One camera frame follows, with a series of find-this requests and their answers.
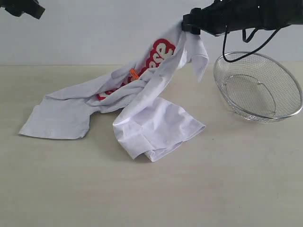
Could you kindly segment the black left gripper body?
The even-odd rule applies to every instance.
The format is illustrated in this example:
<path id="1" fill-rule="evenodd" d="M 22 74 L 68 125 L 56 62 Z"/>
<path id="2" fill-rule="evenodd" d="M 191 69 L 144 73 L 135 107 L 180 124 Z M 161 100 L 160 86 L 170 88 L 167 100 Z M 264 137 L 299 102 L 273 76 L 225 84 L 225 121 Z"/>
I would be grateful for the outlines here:
<path id="1" fill-rule="evenodd" d="M 15 17 L 21 17 L 25 13 L 40 19 L 45 12 L 37 0 L 0 0 L 0 7 Z"/>

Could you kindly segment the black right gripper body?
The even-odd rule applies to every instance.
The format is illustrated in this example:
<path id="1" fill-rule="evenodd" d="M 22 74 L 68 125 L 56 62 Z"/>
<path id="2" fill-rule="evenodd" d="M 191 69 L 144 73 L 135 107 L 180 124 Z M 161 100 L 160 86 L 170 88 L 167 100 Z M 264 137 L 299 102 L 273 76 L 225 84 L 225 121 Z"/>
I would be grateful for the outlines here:
<path id="1" fill-rule="evenodd" d="M 301 0 L 216 0 L 201 11 L 201 30 L 214 36 L 256 28 L 276 30 L 303 23 Z"/>

